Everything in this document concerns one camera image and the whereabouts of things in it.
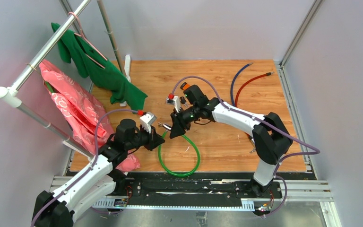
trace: blue cable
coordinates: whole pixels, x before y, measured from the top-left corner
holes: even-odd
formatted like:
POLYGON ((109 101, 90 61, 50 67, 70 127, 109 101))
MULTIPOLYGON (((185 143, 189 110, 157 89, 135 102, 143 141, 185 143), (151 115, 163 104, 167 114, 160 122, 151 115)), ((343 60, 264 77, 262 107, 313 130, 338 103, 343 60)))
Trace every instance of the blue cable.
POLYGON ((234 103, 234 97, 233 97, 233 86, 234 86, 234 83, 236 82, 236 79, 237 79, 237 77, 239 76, 239 74, 241 73, 241 72, 243 72, 243 70, 246 68, 246 67, 249 67, 250 65, 252 65, 253 64, 253 62, 251 62, 251 63, 248 63, 248 64, 246 64, 243 68, 241 68, 237 73, 236 73, 236 75, 234 76, 234 78, 233 78, 233 81, 232 81, 232 85, 230 86, 230 98, 231 98, 231 100, 232 100, 232 106, 236 106, 236 104, 234 103))

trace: green felt cloth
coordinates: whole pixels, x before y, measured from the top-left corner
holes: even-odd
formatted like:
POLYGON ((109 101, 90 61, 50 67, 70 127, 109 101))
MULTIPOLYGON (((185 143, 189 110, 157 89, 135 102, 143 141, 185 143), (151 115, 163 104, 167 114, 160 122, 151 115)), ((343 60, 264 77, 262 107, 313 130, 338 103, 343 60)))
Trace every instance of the green felt cloth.
MULTIPOLYGON (((59 24, 51 23, 55 32, 59 24)), ((74 64, 81 77, 90 77, 91 81, 100 88, 112 91, 111 104, 126 101, 133 110, 142 110, 147 95, 131 84, 124 75, 110 62, 105 60, 82 37, 67 30, 58 42, 59 54, 64 62, 74 64), (105 68, 101 68, 87 57, 87 54, 105 68)))

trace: pink garment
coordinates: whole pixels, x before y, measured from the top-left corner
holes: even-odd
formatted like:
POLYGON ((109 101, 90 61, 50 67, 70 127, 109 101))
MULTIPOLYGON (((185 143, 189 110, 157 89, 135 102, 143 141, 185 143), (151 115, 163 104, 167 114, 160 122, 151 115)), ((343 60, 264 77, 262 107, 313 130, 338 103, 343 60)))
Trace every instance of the pink garment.
MULTIPOLYGON (((95 127, 105 114, 102 103, 49 61, 43 60, 39 67, 43 79, 58 91, 50 92, 50 95, 56 107, 71 125, 74 140, 94 155, 95 127)), ((101 147, 113 133, 111 123, 108 117, 105 117, 98 127, 98 146, 101 147)), ((134 154, 131 154, 116 168, 123 172, 132 171, 140 168, 140 162, 134 154)))

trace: green hose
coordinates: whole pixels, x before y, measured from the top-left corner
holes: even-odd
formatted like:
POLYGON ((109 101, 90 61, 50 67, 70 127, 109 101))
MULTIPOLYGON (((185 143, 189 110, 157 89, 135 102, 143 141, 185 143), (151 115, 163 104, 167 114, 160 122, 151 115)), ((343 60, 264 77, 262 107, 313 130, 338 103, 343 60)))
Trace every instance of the green hose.
MULTIPOLYGON (((165 131, 162 135, 162 138, 165 138, 165 135, 167 134, 167 131, 165 131)), ((187 136, 185 135, 182 135, 183 138, 185 140, 187 140, 187 142, 189 142, 195 149, 195 152, 197 153, 197 164, 195 165, 195 167, 190 171, 190 172, 187 172, 187 173, 175 173, 175 172, 172 172, 170 169, 168 169, 165 164, 163 163, 162 161, 162 158, 161 158, 161 146, 162 145, 159 145, 158 147, 158 158, 159 158, 159 162, 161 163, 161 166, 164 168, 164 170, 166 170, 170 175, 173 175, 173 176, 177 176, 177 177, 186 177, 186 176, 190 176, 191 174, 193 174, 197 169, 198 169, 198 166, 199 166, 199 162, 201 160, 201 158, 199 157, 199 151, 198 151, 198 148, 197 146, 195 146, 195 144, 193 143, 193 141, 191 141, 187 136)))

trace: wooden table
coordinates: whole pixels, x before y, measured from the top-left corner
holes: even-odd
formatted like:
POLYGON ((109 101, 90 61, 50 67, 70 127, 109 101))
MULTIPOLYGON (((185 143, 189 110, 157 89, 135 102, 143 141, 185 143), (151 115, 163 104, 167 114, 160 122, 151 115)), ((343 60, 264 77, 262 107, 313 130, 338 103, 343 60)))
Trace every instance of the wooden table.
MULTIPOLYGON (((132 83, 144 91, 146 99, 144 111, 151 111, 157 116, 155 127, 159 134, 164 132, 158 128, 158 122, 171 125, 171 105, 165 104, 165 99, 172 91, 175 83, 188 75, 196 75, 209 80, 223 100, 230 103, 230 84, 236 72, 251 60, 189 60, 189 61, 132 61, 130 76, 132 83)), ((279 77, 272 60, 254 60, 253 65, 246 68, 237 78, 234 85, 234 95, 240 86, 252 77, 274 71, 275 74, 260 78, 242 91, 238 107, 257 114, 277 113, 283 120, 286 128, 295 136, 292 120, 286 106, 285 97, 280 85, 279 77)), ((189 84, 197 84, 209 99, 215 97, 212 89, 198 79, 187 79, 189 84)), ((119 104, 111 105, 110 91, 97 87, 92 94, 100 100, 106 111, 120 108, 119 104)), ((176 95, 181 96, 182 91, 177 88, 176 95)), ((138 116, 127 112, 113 113, 110 121, 114 128, 124 118, 131 118, 139 124, 138 116)), ((201 126, 192 124, 186 135, 198 146, 201 154, 201 172, 254 172, 259 158, 256 153, 250 154, 252 145, 244 132, 231 126, 213 123, 201 126)), ((297 143, 294 143, 288 153, 300 152, 297 143)), ((161 172, 164 171, 158 161, 157 149, 148 151, 141 148, 135 153, 141 163, 141 168, 135 171, 161 172)), ((196 153, 191 145, 182 137, 166 138, 162 146, 162 159, 165 165, 173 171, 190 171, 196 161, 196 153)), ((71 171, 79 171, 88 160, 76 153, 74 155, 71 171)), ((304 172, 306 167, 302 156, 286 159, 280 171, 304 172)))

